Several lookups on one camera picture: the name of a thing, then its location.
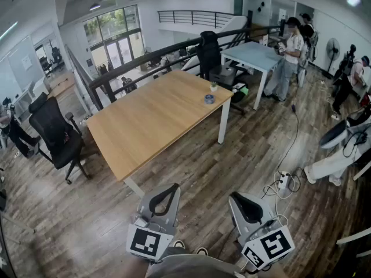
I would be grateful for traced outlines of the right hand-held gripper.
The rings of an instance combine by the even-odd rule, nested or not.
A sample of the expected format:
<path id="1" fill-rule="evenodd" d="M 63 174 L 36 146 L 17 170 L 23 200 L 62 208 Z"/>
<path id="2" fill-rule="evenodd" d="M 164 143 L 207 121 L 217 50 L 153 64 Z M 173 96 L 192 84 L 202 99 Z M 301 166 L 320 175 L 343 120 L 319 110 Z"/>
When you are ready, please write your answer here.
<path id="1" fill-rule="evenodd" d="M 228 204 L 239 233 L 241 253 L 247 259 L 247 271 L 267 270 L 295 249 L 288 227 L 280 225 L 269 205 L 244 192 L 232 192 Z M 262 224 L 249 231 L 248 224 Z"/>

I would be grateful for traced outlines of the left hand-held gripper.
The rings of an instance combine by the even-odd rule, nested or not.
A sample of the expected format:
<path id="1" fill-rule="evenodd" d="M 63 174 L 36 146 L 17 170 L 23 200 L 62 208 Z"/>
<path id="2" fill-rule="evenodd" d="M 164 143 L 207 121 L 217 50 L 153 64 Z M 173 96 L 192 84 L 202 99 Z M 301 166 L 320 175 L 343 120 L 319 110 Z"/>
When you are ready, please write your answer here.
<path id="1" fill-rule="evenodd" d="M 162 211 L 156 207 L 169 196 Z M 128 227 L 126 251 L 150 262 L 161 260 L 176 234 L 180 185 L 166 184 L 146 193 Z"/>

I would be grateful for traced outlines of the person's right forearm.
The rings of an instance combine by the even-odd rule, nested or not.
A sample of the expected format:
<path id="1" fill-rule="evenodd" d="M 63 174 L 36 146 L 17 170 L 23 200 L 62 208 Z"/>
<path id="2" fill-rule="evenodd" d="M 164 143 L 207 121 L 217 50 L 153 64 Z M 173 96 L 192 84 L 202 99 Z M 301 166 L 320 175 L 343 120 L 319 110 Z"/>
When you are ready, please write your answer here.
<path id="1" fill-rule="evenodd" d="M 282 265 L 276 262 L 270 266 L 267 270 L 261 270 L 257 274 L 258 278 L 289 278 L 284 272 Z"/>

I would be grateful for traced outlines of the white power strip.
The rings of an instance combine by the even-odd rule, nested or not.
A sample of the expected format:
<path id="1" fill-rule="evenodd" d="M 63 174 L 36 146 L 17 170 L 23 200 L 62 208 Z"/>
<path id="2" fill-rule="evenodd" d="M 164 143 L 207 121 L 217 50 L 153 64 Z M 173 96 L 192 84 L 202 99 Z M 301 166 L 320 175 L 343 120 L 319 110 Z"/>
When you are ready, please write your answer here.
<path id="1" fill-rule="evenodd" d="M 288 187 L 290 178 L 291 178 L 291 175 L 288 172 L 280 171 L 279 180 L 278 180 L 278 188 L 286 189 Z"/>

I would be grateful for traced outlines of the person's grey clothing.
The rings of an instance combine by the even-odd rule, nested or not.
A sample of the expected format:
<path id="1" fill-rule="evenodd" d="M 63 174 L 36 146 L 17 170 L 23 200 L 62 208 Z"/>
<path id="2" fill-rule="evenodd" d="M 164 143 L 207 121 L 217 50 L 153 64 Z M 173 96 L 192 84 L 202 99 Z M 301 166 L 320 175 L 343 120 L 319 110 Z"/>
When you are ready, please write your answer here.
<path id="1" fill-rule="evenodd" d="M 150 266 L 146 278 L 245 278 L 239 267 L 210 256 L 168 247 L 162 262 Z"/>

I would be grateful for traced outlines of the wooden table with white legs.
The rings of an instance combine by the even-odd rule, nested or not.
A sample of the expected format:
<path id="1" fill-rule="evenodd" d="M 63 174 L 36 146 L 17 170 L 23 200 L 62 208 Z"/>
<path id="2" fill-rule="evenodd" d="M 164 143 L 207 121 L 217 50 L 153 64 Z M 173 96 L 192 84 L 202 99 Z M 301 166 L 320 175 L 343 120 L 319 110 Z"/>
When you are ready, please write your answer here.
<path id="1" fill-rule="evenodd" d="M 205 105 L 207 94 L 214 104 Z M 175 70 L 100 110 L 87 126 L 116 179 L 143 197 L 131 176 L 219 108 L 217 142 L 224 142 L 232 95 L 223 87 L 211 92 L 209 81 Z"/>

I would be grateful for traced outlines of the black case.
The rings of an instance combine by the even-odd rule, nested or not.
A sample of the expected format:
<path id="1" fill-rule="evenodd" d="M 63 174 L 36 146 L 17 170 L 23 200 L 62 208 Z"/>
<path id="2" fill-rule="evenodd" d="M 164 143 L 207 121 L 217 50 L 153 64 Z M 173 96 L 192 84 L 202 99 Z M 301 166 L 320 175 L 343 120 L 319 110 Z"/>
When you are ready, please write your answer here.
<path id="1" fill-rule="evenodd" d="M 234 95 L 231 98 L 232 103 L 238 103 L 242 101 L 245 96 L 247 96 L 247 95 L 244 95 L 243 93 L 238 92 L 238 90 L 242 87 L 248 88 L 248 85 L 246 83 L 239 82 L 232 87 L 232 92 L 234 93 Z"/>

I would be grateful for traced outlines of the black mesh office chair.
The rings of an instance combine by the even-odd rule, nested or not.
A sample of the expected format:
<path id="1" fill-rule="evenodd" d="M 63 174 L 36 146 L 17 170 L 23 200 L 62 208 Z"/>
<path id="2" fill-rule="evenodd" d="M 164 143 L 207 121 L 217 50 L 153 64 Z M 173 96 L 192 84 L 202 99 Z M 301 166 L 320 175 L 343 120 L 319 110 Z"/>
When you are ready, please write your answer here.
<path id="1" fill-rule="evenodd" d="M 63 116 L 56 97 L 48 97 L 46 93 L 41 93 L 29 105 L 28 111 L 31 114 L 30 125 L 40 135 L 50 153 L 47 155 L 41 152 L 42 156 L 58 170 L 69 167 L 65 176 L 67 184 L 72 184 L 69 176 L 74 167 L 78 167 L 85 178 L 91 179 L 81 163 L 89 154 L 82 154 L 85 143 L 73 114 L 69 112 Z"/>

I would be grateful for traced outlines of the grey storage box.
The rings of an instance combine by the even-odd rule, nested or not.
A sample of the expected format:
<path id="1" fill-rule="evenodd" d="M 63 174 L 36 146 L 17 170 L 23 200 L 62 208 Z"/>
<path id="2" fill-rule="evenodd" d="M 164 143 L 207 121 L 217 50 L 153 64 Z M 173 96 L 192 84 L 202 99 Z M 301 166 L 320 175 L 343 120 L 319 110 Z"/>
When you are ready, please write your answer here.
<path id="1" fill-rule="evenodd" d="M 236 69 L 226 65 L 219 65 L 209 71 L 209 80 L 211 82 L 221 83 L 227 86 L 234 84 Z"/>

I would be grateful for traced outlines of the black curved railing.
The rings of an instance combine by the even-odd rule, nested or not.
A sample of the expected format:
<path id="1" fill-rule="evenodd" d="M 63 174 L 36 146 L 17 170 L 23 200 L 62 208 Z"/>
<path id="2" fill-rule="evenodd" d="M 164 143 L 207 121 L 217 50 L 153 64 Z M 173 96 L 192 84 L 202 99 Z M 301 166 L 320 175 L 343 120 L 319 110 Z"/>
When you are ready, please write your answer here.
<path id="1" fill-rule="evenodd" d="M 239 29 L 239 30 L 224 31 L 224 32 L 217 33 L 216 38 L 219 39 L 219 38 L 225 38 L 225 37 L 229 37 L 229 36 L 236 37 L 239 34 L 244 34 L 245 37 L 243 39 L 246 39 L 246 42 L 249 42 L 249 41 L 251 41 L 250 39 L 252 37 L 248 38 L 247 35 L 250 35 L 251 32 L 253 32 L 253 31 L 267 31 L 268 34 L 272 34 L 272 33 L 275 34 L 275 33 L 278 32 L 278 31 L 271 32 L 271 29 L 278 30 L 278 29 L 282 29 L 282 27 L 280 27 L 278 25 L 272 25 L 272 26 L 265 26 L 265 27 L 250 27 L 250 28 L 243 28 L 243 29 Z M 227 43 L 221 44 L 220 47 L 225 46 L 225 45 L 229 45 L 230 43 L 240 42 L 243 39 L 228 41 Z M 68 54 L 70 56 L 71 61 L 75 65 L 75 68 L 78 72 L 78 75 L 82 79 L 82 82 L 85 86 L 85 89 L 88 92 L 88 95 L 89 95 L 93 105 L 96 107 L 96 109 L 98 111 L 100 111 L 107 105 L 103 105 L 103 103 L 102 103 L 102 101 L 101 101 L 101 99 L 100 99 L 100 97 L 97 93 L 97 90 L 99 88 L 101 88 L 102 86 L 104 87 L 103 96 L 108 97 L 108 105 L 110 105 L 111 103 L 113 103 L 117 100 L 115 95 L 122 92 L 124 90 L 124 88 L 129 86 L 129 85 L 125 85 L 122 88 L 112 90 L 111 85 L 110 85 L 110 82 L 112 80 L 114 80 L 115 78 L 117 78 L 120 75 L 123 75 L 123 74 L 141 66 L 142 64 L 150 62 L 151 60 L 153 60 L 155 58 L 162 57 L 164 55 L 167 55 L 167 54 L 173 53 L 175 51 L 178 51 L 180 49 L 185 49 L 186 47 L 189 47 L 189 46 L 192 46 L 192 45 L 200 44 L 201 40 L 202 40 L 201 37 L 199 37 L 199 38 L 192 39 L 190 41 L 180 42 L 180 43 L 177 43 L 177 44 L 174 44 L 174 45 L 167 46 L 165 48 L 156 50 L 154 52 L 145 54 L 141 57 L 138 57 L 138 58 L 130 61 L 127 64 L 124 64 L 121 67 L 115 68 L 115 69 L 107 72 L 106 74 L 104 74 L 103 76 L 98 77 L 97 79 L 92 79 L 90 77 L 90 75 L 85 71 L 84 67 L 81 66 L 81 63 L 78 61 L 78 59 L 75 57 L 75 55 L 73 54 L 73 52 L 70 50 L 69 47 L 66 47 L 66 49 L 68 51 Z M 135 84 L 139 81 L 142 81 L 145 78 L 147 78 L 147 77 L 149 77 L 149 76 L 151 76 L 151 75 L 153 75 L 153 74 L 155 74 L 159 71 L 162 71 L 165 68 L 171 67 L 171 66 L 173 66 L 173 65 L 175 65 L 175 64 L 177 64 L 181 61 L 182 61 L 182 59 L 172 61 L 167 65 L 164 65 L 164 66 L 161 66 L 157 69 L 154 69 L 151 72 L 148 72 L 147 74 L 137 78 L 131 84 Z"/>

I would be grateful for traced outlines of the black chair with draped jacket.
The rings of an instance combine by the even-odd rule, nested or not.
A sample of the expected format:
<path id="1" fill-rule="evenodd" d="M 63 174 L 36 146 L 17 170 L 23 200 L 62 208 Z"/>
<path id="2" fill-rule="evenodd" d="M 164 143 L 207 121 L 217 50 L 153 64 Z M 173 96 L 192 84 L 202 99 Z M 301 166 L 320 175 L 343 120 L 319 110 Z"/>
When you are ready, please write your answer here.
<path id="1" fill-rule="evenodd" d="M 200 63 L 200 77 L 211 82 L 209 80 L 209 71 L 214 67 L 217 67 L 221 64 L 221 49 L 218 42 L 217 34 L 213 31 L 204 31 L 200 34 L 201 42 L 199 45 L 196 46 L 196 53 Z M 230 62 L 229 64 L 224 64 L 229 67 L 233 67 L 238 71 L 241 71 L 241 76 L 247 73 L 247 70 L 239 67 L 238 63 L 235 61 Z M 235 76 L 234 84 L 232 86 L 227 86 L 221 83 L 217 83 L 218 86 L 221 86 L 229 91 L 232 91 L 232 87 L 239 83 L 240 81 L 237 80 L 239 75 Z M 245 114 L 244 109 L 241 107 L 231 104 L 233 109 L 238 110 L 241 114 Z"/>

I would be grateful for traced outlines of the light blue table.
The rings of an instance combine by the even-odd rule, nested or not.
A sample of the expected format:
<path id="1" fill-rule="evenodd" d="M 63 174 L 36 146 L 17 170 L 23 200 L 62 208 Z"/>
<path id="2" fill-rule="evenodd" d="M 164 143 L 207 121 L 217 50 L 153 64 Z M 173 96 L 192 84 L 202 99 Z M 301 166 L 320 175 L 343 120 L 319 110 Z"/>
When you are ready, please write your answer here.
<path id="1" fill-rule="evenodd" d="M 225 64 L 226 60 L 232 60 L 262 72 L 260 86 L 253 106 L 253 109 L 256 111 L 259 107 L 267 75 L 271 70 L 274 70 L 277 67 L 277 64 L 283 57 L 276 54 L 273 48 L 256 42 L 244 43 L 242 45 L 225 49 L 220 53 L 222 65 Z"/>

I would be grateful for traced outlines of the glass entrance doors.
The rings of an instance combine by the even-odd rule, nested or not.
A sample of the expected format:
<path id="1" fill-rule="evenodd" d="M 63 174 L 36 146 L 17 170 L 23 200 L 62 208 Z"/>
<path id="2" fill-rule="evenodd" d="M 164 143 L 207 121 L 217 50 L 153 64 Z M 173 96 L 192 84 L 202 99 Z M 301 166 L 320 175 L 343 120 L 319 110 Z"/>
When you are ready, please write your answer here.
<path id="1" fill-rule="evenodd" d="M 93 17 L 83 28 L 99 74 L 144 55 L 137 5 Z"/>

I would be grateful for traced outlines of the black standing fan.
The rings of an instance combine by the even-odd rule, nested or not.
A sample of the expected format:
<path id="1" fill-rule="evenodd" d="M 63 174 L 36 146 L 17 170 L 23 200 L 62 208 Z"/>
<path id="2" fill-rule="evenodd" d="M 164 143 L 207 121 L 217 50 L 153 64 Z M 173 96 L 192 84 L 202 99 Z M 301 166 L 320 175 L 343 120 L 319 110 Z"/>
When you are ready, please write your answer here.
<path id="1" fill-rule="evenodd" d="M 340 55 L 340 44 L 336 38 L 330 38 L 327 45 L 326 45 L 326 54 L 328 58 L 330 59 L 329 66 L 327 70 L 322 72 L 322 75 L 328 79 L 332 78 L 332 75 L 330 73 L 332 64 L 335 60 L 338 59 Z"/>

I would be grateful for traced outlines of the balcony railing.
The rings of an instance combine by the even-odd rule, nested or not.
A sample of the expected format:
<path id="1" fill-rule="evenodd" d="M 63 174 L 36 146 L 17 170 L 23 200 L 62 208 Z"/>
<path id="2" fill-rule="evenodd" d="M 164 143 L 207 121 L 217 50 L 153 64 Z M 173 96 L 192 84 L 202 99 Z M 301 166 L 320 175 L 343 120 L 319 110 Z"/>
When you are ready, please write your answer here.
<path id="1" fill-rule="evenodd" d="M 234 17 L 231 13 L 206 10 L 160 10 L 160 23 L 191 24 L 212 28 L 224 27 Z"/>

